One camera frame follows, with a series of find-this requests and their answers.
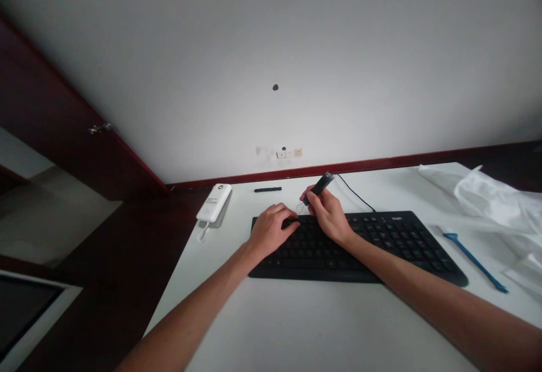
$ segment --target black stylus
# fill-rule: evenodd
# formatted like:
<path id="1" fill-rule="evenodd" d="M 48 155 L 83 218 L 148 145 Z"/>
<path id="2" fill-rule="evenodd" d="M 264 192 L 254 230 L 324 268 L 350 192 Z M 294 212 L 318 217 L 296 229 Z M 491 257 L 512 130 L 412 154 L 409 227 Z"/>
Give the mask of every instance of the black stylus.
<path id="1" fill-rule="evenodd" d="M 311 189 L 311 191 L 314 194 L 319 195 L 320 193 L 323 192 L 323 190 L 327 187 L 327 185 L 329 183 L 331 183 L 331 180 L 333 180 L 334 178 L 335 178 L 334 174 L 331 174 L 330 172 L 326 172 L 322 177 L 320 177 L 320 180 L 318 180 L 318 183 L 316 183 L 314 185 L 314 187 Z M 307 198 L 307 196 L 305 196 L 305 198 L 303 199 L 303 203 L 305 205 L 310 204 L 309 199 Z"/>

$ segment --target white cable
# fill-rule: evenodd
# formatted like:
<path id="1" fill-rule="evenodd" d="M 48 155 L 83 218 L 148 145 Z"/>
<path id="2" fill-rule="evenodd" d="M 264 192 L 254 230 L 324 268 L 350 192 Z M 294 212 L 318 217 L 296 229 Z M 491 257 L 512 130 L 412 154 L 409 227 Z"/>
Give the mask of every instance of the white cable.
<path id="1" fill-rule="evenodd" d="M 205 241 L 205 238 L 207 237 L 207 234 L 209 233 L 209 222 L 207 222 L 207 224 L 205 225 L 205 228 L 202 229 L 200 232 L 199 232 L 199 235 L 198 235 L 198 242 L 201 242 L 203 243 Z"/>
<path id="2" fill-rule="evenodd" d="M 298 204 L 298 206 L 295 208 L 298 214 L 301 214 L 303 212 L 303 208 L 306 207 L 305 203 L 301 202 Z"/>

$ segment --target left hand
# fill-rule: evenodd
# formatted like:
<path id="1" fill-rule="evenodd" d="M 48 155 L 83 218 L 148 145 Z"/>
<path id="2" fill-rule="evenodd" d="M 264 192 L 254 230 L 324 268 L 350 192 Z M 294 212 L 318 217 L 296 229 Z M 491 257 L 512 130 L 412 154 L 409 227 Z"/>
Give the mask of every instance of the left hand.
<path id="1" fill-rule="evenodd" d="M 297 218 L 298 215 L 283 203 L 279 203 L 273 204 L 256 220 L 247 247 L 258 256 L 260 261 L 284 244 L 301 225 L 298 222 L 293 222 L 288 227 L 281 229 L 282 221 L 289 217 Z"/>

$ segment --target hand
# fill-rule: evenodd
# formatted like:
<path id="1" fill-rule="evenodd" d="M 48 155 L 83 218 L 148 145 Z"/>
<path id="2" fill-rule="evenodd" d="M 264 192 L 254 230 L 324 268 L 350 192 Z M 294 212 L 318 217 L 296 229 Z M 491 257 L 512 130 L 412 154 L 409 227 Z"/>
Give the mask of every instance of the hand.
<path id="1" fill-rule="evenodd" d="M 307 196 L 311 203 L 309 212 L 318 218 L 320 228 L 329 238 L 338 244 L 345 242 L 353 234 L 353 231 L 346 220 L 339 199 L 328 189 L 324 189 L 317 196 L 311 191 L 313 187 L 314 185 L 307 187 L 299 199 L 303 201 Z"/>
<path id="2" fill-rule="evenodd" d="M 293 222 L 281 229 L 282 221 L 289 217 L 297 218 L 298 215 L 283 203 L 273 204 L 260 214 L 247 242 L 250 251 L 258 256 L 259 261 L 276 251 L 301 225 Z"/>

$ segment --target door handle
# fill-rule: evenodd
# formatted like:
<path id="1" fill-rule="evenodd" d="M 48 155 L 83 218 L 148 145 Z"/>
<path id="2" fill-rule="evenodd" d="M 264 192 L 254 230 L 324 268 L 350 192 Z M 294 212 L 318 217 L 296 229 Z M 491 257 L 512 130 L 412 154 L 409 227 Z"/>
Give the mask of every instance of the door handle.
<path id="1" fill-rule="evenodd" d="M 102 125 L 93 125 L 88 131 L 91 135 L 95 135 L 100 132 L 110 131 L 111 129 L 113 129 L 113 125 L 109 122 L 104 122 Z"/>

